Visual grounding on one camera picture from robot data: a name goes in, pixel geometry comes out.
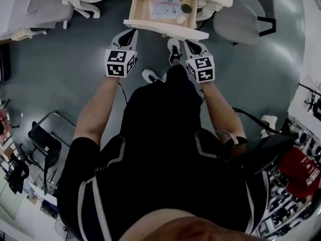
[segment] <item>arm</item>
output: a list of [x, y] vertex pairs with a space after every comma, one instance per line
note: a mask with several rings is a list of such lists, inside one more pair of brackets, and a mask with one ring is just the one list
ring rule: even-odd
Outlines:
[[107, 77], [78, 117], [74, 139], [85, 137], [100, 146], [106, 128], [119, 78]]
[[227, 131], [236, 137], [245, 137], [241, 120], [212, 81], [201, 83], [207, 108], [216, 131]]

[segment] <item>black shorts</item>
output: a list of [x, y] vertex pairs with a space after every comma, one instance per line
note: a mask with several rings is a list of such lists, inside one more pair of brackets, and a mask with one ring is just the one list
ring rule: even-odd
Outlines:
[[177, 65], [167, 71], [166, 82], [158, 80], [138, 88], [131, 96], [121, 125], [124, 137], [137, 132], [196, 132], [201, 128], [202, 98], [189, 81], [185, 68]]

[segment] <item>foot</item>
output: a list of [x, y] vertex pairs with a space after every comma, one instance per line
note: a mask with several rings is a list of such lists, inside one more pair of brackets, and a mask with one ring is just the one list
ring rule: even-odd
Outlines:
[[144, 80], [146, 80], [148, 83], [154, 83], [157, 80], [160, 80], [164, 82], [162, 79], [160, 79], [155, 72], [153, 72], [150, 69], [144, 69], [144, 71], [141, 73]]
[[167, 43], [167, 47], [170, 51], [170, 64], [173, 64], [175, 59], [180, 60], [181, 52], [180, 52], [180, 42], [177, 39], [171, 38]]

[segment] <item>fan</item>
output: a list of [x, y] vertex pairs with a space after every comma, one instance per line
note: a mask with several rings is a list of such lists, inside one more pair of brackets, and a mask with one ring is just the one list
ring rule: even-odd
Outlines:
[[57, 234], [65, 240], [72, 239], [74, 237], [74, 235], [69, 232], [69, 230], [60, 219], [55, 223], [55, 230]]

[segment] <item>shoe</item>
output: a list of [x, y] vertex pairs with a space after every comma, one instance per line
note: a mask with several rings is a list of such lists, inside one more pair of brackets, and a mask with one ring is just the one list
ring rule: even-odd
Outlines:
[[175, 38], [171, 38], [171, 39], [169, 39], [169, 41], [167, 43], [167, 47], [170, 51], [170, 64], [172, 65], [172, 63], [175, 59], [180, 60], [180, 58], [181, 58], [180, 42]]
[[262, 116], [261, 120], [268, 123], [269, 127], [271, 129], [275, 130], [275, 125], [276, 125], [276, 121], [277, 121], [276, 116], [264, 115], [264, 116]]
[[144, 69], [144, 71], [141, 73], [144, 80], [146, 80], [148, 83], [154, 83], [157, 80], [160, 80], [161, 82], [164, 82], [162, 79], [160, 79], [155, 72], [153, 72], [150, 69]]

